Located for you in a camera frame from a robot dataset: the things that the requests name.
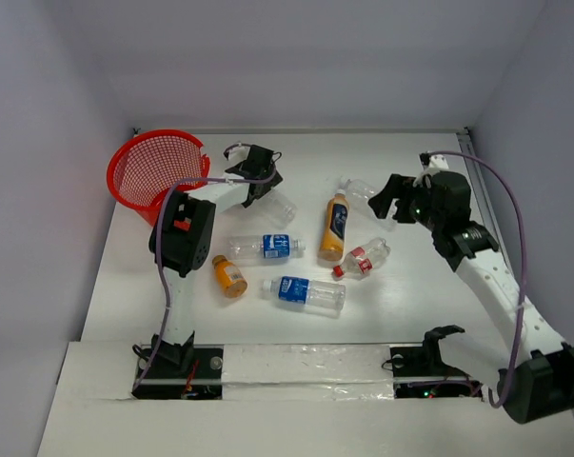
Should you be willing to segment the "clear unlabeled plastic bottle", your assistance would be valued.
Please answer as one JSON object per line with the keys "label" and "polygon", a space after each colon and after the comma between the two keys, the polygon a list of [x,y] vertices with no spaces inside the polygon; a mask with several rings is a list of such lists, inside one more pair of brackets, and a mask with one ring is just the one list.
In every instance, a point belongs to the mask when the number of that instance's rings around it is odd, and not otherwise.
{"label": "clear unlabeled plastic bottle", "polygon": [[259,200],[262,214],[276,228],[286,228],[295,218],[297,207],[277,189],[271,190]]}

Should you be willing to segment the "large clear plastic bottle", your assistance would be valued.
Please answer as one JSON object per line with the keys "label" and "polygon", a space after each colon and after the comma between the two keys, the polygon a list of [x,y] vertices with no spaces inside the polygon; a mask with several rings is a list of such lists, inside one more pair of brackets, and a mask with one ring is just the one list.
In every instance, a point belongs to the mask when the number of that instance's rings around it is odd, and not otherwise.
{"label": "large clear plastic bottle", "polygon": [[342,177],[339,179],[338,188],[344,191],[349,206],[364,215],[366,219],[385,231],[396,229],[397,223],[393,219],[396,213],[395,203],[391,204],[386,219],[377,218],[372,208],[368,205],[368,201],[378,193],[378,190],[372,185],[360,179],[346,179]]}

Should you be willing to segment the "tall orange juice bottle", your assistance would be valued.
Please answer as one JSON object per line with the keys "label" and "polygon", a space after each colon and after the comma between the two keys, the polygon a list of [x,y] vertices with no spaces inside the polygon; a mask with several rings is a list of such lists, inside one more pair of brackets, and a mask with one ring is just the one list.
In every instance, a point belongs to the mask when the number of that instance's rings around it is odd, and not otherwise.
{"label": "tall orange juice bottle", "polygon": [[318,250],[321,260],[336,262],[343,257],[348,215],[346,191],[338,189],[327,203],[325,227]]}

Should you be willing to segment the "blue label bottle front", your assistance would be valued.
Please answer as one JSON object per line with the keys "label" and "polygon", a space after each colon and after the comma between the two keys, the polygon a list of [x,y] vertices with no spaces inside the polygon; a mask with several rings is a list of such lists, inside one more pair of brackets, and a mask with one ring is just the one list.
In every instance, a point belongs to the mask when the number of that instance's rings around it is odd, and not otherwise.
{"label": "blue label bottle front", "polygon": [[338,317],[346,302],[346,287],[294,276],[266,279],[262,296],[279,308],[296,312]]}

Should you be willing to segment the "blue label bottle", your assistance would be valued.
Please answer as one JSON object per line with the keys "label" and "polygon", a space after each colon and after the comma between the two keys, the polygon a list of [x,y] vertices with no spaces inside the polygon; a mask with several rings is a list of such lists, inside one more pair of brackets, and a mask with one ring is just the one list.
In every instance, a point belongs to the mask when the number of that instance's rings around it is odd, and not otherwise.
{"label": "blue label bottle", "polygon": [[232,236],[227,239],[228,254],[234,260],[276,260],[301,257],[306,243],[285,233]]}
{"label": "blue label bottle", "polygon": [[262,296],[279,308],[296,312],[338,317],[346,302],[346,287],[294,276],[266,279]]}

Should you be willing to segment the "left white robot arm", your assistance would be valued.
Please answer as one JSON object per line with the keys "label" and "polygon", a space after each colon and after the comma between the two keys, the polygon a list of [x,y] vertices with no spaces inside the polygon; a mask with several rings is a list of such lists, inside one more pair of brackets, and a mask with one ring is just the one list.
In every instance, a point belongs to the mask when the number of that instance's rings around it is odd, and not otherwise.
{"label": "left white robot arm", "polygon": [[149,237],[165,293],[164,314],[150,354],[138,354],[144,365],[136,385],[160,367],[174,377],[189,372],[195,338],[194,282],[209,256],[215,218],[236,206],[249,207],[280,184],[281,158],[280,151],[249,145],[247,157],[221,176],[185,177],[168,188]]}

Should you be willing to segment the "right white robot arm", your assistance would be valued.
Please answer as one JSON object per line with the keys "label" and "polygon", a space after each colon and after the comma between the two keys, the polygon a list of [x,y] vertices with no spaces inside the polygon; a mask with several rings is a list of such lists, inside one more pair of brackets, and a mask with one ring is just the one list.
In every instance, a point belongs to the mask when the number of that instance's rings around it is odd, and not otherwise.
{"label": "right white robot arm", "polygon": [[457,326],[426,332],[414,362],[435,375],[458,370],[496,394],[494,405],[518,424],[574,409],[574,346],[541,316],[509,271],[495,238],[471,218],[471,188],[454,171],[414,178],[393,174],[368,204],[385,219],[418,223],[474,293],[506,347],[488,348]]}

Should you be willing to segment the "red mesh plastic bin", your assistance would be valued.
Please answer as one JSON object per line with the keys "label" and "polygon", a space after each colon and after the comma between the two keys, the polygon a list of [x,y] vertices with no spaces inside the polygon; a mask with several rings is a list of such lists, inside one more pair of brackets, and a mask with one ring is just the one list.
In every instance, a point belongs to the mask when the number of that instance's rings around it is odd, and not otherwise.
{"label": "red mesh plastic bin", "polygon": [[202,152],[203,143],[178,129],[157,129],[137,134],[119,148],[109,161],[107,186],[113,198],[134,210],[149,225],[159,216],[162,200],[171,185],[183,178],[191,183],[181,191],[204,185],[210,159]]}

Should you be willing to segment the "blue label bottle middle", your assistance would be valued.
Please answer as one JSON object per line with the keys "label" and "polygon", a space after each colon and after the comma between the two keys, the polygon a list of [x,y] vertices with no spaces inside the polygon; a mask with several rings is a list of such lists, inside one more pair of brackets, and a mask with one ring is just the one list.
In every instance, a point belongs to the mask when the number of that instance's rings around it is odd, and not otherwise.
{"label": "blue label bottle middle", "polygon": [[234,260],[276,260],[301,257],[306,243],[285,233],[232,236],[227,239],[228,254]]}

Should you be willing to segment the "crushed red label bottle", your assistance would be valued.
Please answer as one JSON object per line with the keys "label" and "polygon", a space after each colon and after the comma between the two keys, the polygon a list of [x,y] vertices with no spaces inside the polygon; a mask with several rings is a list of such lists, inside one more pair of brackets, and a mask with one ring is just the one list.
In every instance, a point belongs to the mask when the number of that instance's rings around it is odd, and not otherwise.
{"label": "crushed red label bottle", "polygon": [[348,275],[364,277],[380,268],[390,255],[390,247],[384,238],[376,237],[351,250],[344,261],[333,268],[333,276],[341,279]]}

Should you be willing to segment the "small orange juice bottle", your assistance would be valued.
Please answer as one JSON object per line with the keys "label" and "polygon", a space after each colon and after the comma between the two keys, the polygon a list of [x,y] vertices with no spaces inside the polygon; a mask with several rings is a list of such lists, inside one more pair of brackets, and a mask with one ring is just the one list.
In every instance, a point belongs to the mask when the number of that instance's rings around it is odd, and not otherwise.
{"label": "small orange juice bottle", "polygon": [[229,299],[242,296],[247,290],[247,280],[242,272],[224,255],[212,259],[212,266],[218,286]]}

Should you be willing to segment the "aluminium rail right edge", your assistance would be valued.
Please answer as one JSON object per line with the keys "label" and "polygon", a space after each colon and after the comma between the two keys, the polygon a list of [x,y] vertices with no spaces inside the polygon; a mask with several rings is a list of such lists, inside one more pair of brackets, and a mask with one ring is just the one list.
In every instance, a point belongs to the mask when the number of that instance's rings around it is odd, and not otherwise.
{"label": "aluminium rail right edge", "polygon": [[[476,158],[477,154],[473,146],[470,130],[468,128],[464,128],[458,131],[456,136],[461,153],[466,156]],[[485,179],[483,176],[484,167],[470,159],[465,159],[465,166],[470,178],[472,190],[477,201],[483,224],[489,229],[494,238],[497,240],[499,247],[502,248],[503,238],[502,234],[500,233],[500,229],[493,208],[491,206],[491,201],[487,193]]]}

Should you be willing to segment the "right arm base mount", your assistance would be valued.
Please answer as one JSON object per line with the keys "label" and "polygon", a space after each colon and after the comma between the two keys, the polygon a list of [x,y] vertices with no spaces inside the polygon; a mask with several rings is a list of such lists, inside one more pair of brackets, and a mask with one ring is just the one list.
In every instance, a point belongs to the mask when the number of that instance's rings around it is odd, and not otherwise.
{"label": "right arm base mount", "polygon": [[382,369],[393,375],[395,397],[483,399],[482,385],[463,371],[446,365],[440,355],[440,341],[464,332],[455,325],[437,327],[427,331],[417,345],[391,347]]}

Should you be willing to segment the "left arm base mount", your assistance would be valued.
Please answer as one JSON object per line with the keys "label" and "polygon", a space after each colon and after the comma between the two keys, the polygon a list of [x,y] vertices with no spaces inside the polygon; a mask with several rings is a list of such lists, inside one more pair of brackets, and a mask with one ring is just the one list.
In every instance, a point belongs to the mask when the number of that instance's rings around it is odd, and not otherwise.
{"label": "left arm base mount", "polygon": [[220,400],[223,347],[190,348],[183,367],[157,355],[145,379],[133,390],[138,400]]}

